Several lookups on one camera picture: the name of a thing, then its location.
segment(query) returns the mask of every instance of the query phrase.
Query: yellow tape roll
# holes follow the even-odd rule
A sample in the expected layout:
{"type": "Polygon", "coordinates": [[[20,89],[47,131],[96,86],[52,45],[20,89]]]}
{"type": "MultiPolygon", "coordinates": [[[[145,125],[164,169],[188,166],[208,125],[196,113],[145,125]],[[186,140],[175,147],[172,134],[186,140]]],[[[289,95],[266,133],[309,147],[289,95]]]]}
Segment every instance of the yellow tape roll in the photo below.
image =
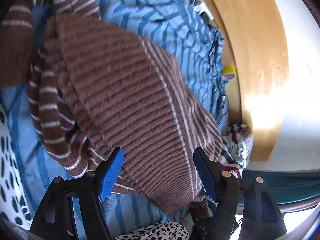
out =
{"type": "Polygon", "coordinates": [[[221,70],[221,75],[223,80],[230,80],[237,75],[236,68],[231,65],[226,65],[221,70]]]}

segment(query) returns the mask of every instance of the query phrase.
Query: blue gripper pad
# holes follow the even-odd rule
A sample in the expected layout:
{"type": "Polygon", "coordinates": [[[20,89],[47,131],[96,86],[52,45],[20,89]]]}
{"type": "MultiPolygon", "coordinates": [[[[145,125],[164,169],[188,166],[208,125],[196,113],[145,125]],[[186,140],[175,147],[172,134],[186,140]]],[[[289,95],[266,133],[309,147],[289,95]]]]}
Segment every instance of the blue gripper pad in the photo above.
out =
{"type": "Polygon", "coordinates": [[[109,169],[107,170],[102,183],[101,183],[101,192],[98,195],[99,200],[103,202],[106,197],[110,196],[111,190],[116,182],[116,179],[121,170],[122,164],[124,162],[124,151],[119,148],[116,153],[116,157],[113,159],[109,169]]]}
{"type": "Polygon", "coordinates": [[[215,182],[204,159],[198,151],[194,151],[193,153],[193,162],[201,179],[205,194],[214,201],[217,197],[215,182]]]}

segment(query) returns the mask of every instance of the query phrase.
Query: light blue cloth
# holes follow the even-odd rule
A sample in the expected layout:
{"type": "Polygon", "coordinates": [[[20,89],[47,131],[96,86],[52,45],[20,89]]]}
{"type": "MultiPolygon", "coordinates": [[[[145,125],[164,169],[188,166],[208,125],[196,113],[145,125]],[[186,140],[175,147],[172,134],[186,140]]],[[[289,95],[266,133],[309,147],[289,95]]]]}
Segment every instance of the light blue cloth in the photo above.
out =
{"type": "Polygon", "coordinates": [[[101,19],[138,34],[177,57],[185,84],[217,122],[222,118],[223,36],[185,0],[96,0],[101,19]]]}
{"type": "MultiPolygon", "coordinates": [[[[72,177],[44,151],[33,126],[26,87],[27,85],[18,85],[1,89],[0,100],[8,118],[12,149],[17,158],[21,182],[33,217],[53,178],[72,177]]],[[[188,207],[170,218],[139,194],[111,194],[103,202],[101,209],[112,236],[117,236],[154,223],[169,220],[179,222],[188,207]]],[[[74,210],[79,238],[85,239],[77,201],[74,203],[74,210]]]]}

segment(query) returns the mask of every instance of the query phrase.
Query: screw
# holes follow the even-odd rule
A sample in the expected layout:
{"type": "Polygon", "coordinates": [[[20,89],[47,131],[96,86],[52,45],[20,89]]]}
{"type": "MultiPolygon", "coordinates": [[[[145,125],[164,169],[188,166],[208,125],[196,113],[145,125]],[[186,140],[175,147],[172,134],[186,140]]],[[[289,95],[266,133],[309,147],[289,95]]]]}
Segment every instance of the screw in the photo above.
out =
{"type": "Polygon", "coordinates": [[[231,173],[229,171],[223,171],[222,172],[222,176],[226,177],[226,178],[229,178],[231,176],[231,173]]]}
{"type": "Polygon", "coordinates": [[[53,182],[54,183],[59,183],[61,181],[61,177],[55,177],[54,179],[53,179],[53,182]]]}
{"type": "Polygon", "coordinates": [[[91,178],[91,177],[93,177],[94,175],[95,175],[94,171],[88,171],[88,172],[86,173],[86,176],[87,176],[88,178],[91,178]]]}
{"type": "Polygon", "coordinates": [[[263,183],[263,178],[261,178],[261,177],[256,177],[256,182],[258,182],[258,183],[263,183]]]}

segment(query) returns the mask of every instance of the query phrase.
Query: white fabric with black spots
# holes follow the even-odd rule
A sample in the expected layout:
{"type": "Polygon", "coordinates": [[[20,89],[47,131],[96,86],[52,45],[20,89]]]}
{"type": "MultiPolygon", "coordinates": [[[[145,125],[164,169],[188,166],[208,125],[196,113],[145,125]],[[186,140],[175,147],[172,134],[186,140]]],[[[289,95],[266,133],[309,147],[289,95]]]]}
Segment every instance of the white fabric with black spots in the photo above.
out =
{"type": "Polygon", "coordinates": [[[8,120],[0,105],[0,211],[12,223],[29,230],[31,215],[12,150],[8,120]]]}
{"type": "Polygon", "coordinates": [[[130,234],[116,236],[114,240],[188,240],[188,231],[177,222],[163,222],[138,228],[130,234]]]}

